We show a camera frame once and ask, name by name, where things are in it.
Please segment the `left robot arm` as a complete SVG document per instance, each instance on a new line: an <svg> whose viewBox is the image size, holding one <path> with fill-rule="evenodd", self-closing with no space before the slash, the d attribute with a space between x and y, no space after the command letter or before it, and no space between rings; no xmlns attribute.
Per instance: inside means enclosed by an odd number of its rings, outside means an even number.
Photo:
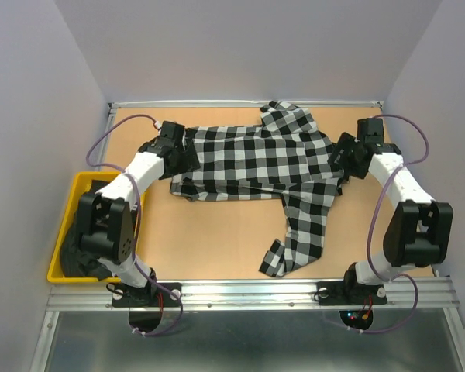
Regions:
<svg viewBox="0 0 465 372"><path fill-rule="evenodd" d="M164 121L157 132L113 181L80 197L74 228L78 249L122 282L122 288L114 292L120 296L129 292L139 305L151 304L161 288L153 269L136 254L143 215L141 196L154 181L199 168L195 147L183 125Z"/></svg>

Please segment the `black white checkered shirt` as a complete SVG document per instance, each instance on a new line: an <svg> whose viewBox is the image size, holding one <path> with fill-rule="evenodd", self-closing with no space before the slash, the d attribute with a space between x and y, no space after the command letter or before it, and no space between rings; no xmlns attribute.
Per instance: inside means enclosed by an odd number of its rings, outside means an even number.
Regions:
<svg viewBox="0 0 465 372"><path fill-rule="evenodd" d="M322 256L326 222L343 172L334 145L311 112L283 101L260 109L260 124L190 128L200 167L172 178L171 194L190 202L281 200L287 223L259 271L283 277Z"/></svg>

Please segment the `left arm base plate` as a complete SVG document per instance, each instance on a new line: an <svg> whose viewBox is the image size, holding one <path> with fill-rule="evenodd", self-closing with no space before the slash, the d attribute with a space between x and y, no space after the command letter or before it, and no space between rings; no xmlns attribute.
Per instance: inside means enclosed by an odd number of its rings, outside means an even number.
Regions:
<svg viewBox="0 0 465 372"><path fill-rule="evenodd" d="M164 284L169 291L158 289L152 284L144 288L134 288L123 283L107 283L105 288L112 294L113 308L178 308L179 304L175 295L181 291L181 284L170 282Z"/></svg>

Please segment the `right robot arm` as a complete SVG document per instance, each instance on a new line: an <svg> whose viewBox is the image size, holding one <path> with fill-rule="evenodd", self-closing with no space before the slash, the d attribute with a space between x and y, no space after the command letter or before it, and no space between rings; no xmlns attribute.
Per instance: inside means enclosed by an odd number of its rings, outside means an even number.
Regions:
<svg viewBox="0 0 465 372"><path fill-rule="evenodd" d="M359 302L369 288L417 267L443 263L453 223L453 207L435 200L417 182L398 146L384 139L384 115L359 119L357 134L343 133L329 163L343 170L343 178L364 179L371 174L381 185L377 202L388 199L394 212L384 234L382 251L353 263L343 277L342 296Z"/></svg>

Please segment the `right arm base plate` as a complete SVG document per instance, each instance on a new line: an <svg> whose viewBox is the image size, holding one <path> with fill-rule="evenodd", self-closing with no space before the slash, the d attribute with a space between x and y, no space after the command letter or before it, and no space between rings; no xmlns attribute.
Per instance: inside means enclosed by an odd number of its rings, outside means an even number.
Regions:
<svg viewBox="0 0 465 372"><path fill-rule="evenodd" d="M378 285L355 284L350 287L343 281L319 281L313 298L321 306L386 305L385 290Z"/></svg>

